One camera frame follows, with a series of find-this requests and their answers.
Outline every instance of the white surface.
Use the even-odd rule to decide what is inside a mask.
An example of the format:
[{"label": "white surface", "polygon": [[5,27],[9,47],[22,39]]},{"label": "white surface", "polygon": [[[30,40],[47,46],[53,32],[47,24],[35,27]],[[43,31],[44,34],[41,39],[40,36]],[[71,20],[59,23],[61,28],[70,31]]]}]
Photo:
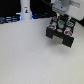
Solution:
[{"label": "white surface", "polygon": [[49,22],[0,24],[0,84],[84,84],[84,28],[68,48],[45,36]]}]

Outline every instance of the white table surface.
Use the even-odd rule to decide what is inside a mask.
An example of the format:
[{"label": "white table surface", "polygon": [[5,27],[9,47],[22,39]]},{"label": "white table surface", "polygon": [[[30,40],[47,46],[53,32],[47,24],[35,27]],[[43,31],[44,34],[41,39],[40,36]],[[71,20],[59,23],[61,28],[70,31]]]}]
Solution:
[{"label": "white table surface", "polygon": [[0,84],[84,84],[84,28],[69,48],[45,36],[49,22],[0,24]]}]

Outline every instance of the gray object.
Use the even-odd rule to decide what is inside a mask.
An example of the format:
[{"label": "gray object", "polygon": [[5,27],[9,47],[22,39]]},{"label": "gray object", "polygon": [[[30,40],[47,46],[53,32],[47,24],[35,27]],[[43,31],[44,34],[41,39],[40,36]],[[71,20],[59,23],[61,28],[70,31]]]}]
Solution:
[{"label": "gray object", "polygon": [[70,1],[71,0],[55,1],[55,3],[52,5],[52,10],[60,15],[64,15],[69,9]]},{"label": "gray object", "polygon": [[62,44],[63,42],[63,39],[53,35],[53,41],[56,42],[56,43],[59,43],[59,44]]}]

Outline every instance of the robotic arm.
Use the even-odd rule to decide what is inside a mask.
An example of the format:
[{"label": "robotic arm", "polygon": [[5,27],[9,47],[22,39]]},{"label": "robotic arm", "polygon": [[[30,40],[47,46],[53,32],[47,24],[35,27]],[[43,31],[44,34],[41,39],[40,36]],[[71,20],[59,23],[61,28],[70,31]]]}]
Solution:
[{"label": "robotic arm", "polygon": [[84,17],[84,1],[83,0],[51,0],[48,4],[52,10],[60,15],[67,14],[77,20]]}]

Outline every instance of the cable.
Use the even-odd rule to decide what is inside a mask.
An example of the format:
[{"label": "cable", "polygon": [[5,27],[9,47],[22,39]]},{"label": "cable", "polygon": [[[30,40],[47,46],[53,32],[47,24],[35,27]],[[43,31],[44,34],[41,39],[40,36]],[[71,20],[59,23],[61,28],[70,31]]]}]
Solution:
[{"label": "cable", "polygon": [[49,5],[50,7],[52,7],[52,3],[48,3],[48,2],[46,2],[45,0],[42,0],[45,4],[47,4],[47,5]]}]

